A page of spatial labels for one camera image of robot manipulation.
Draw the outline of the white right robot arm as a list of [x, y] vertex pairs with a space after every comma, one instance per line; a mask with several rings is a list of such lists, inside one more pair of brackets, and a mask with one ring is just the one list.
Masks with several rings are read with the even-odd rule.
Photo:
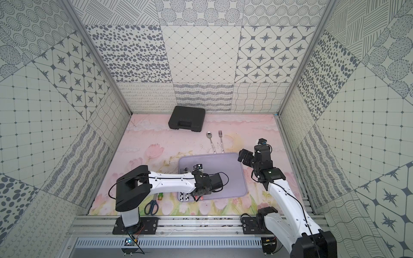
[[239, 151], [238, 161], [252, 168], [252, 180], [261, 183], [280, 207], [280, 210], [272, 206], [259, 209], [254, 217], [255, 224], [241, 215], [246, 226], [244, 232], [250, 234], [256, 229], [261, 234], [273, 234], [275, 241], [281, 243], [292, 258], [336, 258], [335, 237], [330, 231], [323, 231], [310, 217], [283, 172], [273, 166], [271, 153], [272, 146], [264, 138], [258, 140], [254, 151]]

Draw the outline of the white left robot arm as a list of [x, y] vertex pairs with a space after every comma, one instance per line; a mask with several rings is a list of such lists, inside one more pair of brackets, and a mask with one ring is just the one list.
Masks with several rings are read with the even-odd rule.
[[108, 196], [115, 200], [115, 210], [125, 228], [140, 225], [139, 206], [147, 196], [183, 193], [199, 201], [202, 196], [222, 191], [229, 179], [223, 182], [221, 172], [207, 174], [197, 164], [184, 174], [152, 172], [147, 165], [141, 165], [116, 180], [108, 190]]

